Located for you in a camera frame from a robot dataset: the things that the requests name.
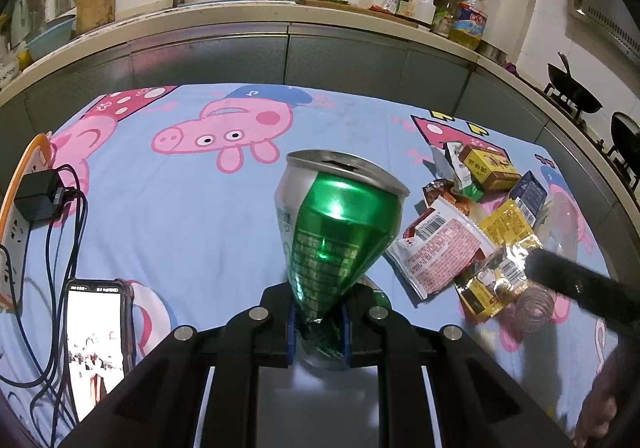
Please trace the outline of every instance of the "wooden cutting board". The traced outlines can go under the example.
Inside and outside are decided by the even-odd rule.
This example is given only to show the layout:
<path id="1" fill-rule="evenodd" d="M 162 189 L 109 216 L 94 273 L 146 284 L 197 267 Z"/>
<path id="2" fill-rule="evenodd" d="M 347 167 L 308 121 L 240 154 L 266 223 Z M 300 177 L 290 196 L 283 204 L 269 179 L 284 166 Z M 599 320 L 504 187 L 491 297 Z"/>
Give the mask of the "wooden cutting board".
<path id="1" fill-rule="evenodd" d="M 349 6 L 348 4 L 332 3 L 330 1 L 317 1 L 317 0 L 296 0 L 297 3 L 303 6 L 316 6 L 317 8 L 331 8 L 333 10 L 342 10 L 344 12 L 352 12 L 357 14 L 368 15 L 379 19 L 385 19 L 387 21 L 397 22 L 398 24 L 404 24 L 411 28 L 418 28 L 420 25 L 417 22 L 407 21 L 396 17 L 391 14 L 385 14 L 381 12 L 375 12 L 373 10 L 365 10 L 364 8 L 356 8 L 355 6 Z"/>
<path id="2" fill-rule="evenodd" d="M 113 22 L 116 0 L 76 0 L 76 35 Z"/>

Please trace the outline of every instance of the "pig snout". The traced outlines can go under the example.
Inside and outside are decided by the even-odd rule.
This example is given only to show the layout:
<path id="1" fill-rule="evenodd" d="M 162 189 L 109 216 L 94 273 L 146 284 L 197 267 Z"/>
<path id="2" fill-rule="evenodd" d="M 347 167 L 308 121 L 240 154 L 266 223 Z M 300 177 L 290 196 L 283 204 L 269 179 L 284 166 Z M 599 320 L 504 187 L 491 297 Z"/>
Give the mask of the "pig snout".
<path id="1" fill-rule="evenodd" d="M 152 143 L 152 148 L 161 154 L 170 154 L 180 145 L 183 137 L 184 134 L 178 127 L 169 127 L 156 135 Z"/>

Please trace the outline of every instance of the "range hood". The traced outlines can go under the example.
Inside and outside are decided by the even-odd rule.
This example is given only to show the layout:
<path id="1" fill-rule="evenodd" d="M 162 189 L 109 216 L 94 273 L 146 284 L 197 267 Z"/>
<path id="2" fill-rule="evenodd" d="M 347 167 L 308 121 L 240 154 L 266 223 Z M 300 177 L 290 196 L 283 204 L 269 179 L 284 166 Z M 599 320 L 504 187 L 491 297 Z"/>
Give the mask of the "range hood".
<path id="1" fill-rule="evenodd" d="M 569 11 L 613 42 L 640 69 L 640 30 L 622 0 L 569 0 Z"/>

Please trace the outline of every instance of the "smartphone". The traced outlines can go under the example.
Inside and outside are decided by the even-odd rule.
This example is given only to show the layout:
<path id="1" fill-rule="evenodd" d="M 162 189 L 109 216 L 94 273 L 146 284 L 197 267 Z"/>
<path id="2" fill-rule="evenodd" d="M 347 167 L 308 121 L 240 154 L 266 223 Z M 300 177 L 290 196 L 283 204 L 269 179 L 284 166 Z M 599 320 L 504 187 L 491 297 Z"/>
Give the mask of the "smartphone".
<path id="1" fill-rule="evenodd" d="M 133 292 L 121 280 L 71 279 L 65 289 L 71 392 L 82 420 L 135 363 Z"/>

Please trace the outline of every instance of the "pig eye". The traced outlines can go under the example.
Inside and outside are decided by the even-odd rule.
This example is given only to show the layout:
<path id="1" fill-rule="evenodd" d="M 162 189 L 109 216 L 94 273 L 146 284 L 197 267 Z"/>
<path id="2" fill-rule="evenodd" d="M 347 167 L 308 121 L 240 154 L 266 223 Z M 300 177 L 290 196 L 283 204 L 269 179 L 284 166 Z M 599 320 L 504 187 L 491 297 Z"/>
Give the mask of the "pig eye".
<path id="1" fill-rule="evenodd" d="M 196 145 L 199 145 L 201 147 L 206 147 L 207 145 L 212 144 L 213 141 L 214 141 L 213 136 L 210 136 L 210 135 L 201 136 L 196 140 Z"/>
<path id="2" fill-rule="evenodd" d="M 244 138 L 244 133 L 242 131 L 230 131 L 225 134 L 225 139 L 227 141 L 238 141 L 238 139 Z"/>

